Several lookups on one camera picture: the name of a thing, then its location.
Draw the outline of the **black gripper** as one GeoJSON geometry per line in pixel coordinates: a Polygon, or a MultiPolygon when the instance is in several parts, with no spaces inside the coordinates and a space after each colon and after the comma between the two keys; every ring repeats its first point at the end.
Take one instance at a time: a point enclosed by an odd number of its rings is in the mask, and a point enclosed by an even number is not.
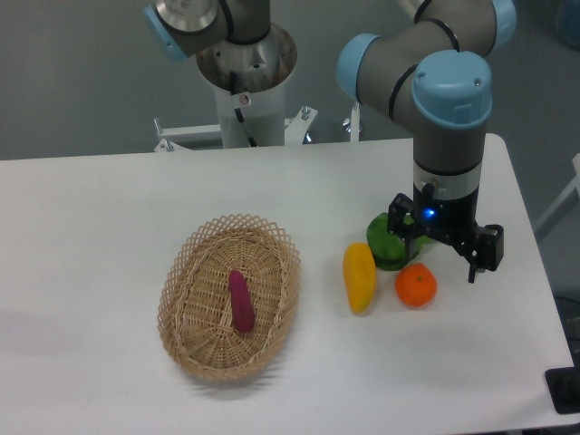
{"type": "Polygon", "coordinates": [[[469,263],[470,284],[478,274],[496,271],[504,256],[504,228],[477,224],[478,196],[479,185],[469,193],[450,196],[434,181],[414,186],[411,198],[399,193],[389,205],[387,231],[404,244],[405,261],[418,254],[417,240],[426,236],[455,247],[469,263]]]}

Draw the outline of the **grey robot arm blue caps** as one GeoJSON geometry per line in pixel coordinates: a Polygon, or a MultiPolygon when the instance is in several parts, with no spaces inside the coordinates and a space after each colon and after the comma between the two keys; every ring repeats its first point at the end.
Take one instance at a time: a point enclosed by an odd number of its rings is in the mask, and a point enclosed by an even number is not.
{"type": "MultiPolygon", "coordinates": [[[[267,1],[155,1],[144,15],[167,56],[195,58],[215,87],[225,147],[284,144],[282,88],[297,56],[267,1]]],[[[402,34],[359,34],[338,57],[343,92],[412,136],[413,193],[396,196],[387,224],[407,258],[420,237],[453,247],[472,275],[503,258],[503,228],[480,226],[476,209],[492,110],[485,58],[516,26],[510,1],[423,1],[402,34]]]]}

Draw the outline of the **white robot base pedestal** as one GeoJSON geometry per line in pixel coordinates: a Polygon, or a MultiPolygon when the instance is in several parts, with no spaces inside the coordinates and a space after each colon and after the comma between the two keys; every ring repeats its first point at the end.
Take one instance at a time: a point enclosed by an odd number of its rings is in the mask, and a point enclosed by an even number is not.
{"type": "Polygon", "coordinates": [[[297,48],[281,26],[272,24],[256,43],[215,43],[197,53],[196,62],[213,90],[218,123],[164,129],[155,119],[156,150],[183,149],[187,143],[200,150],[209,140],[220,140],[224,149],[313,141],[310,127],[318,110],[305,105],[293,118],[285,116],[285,87],[295,71],[297,48]]]}

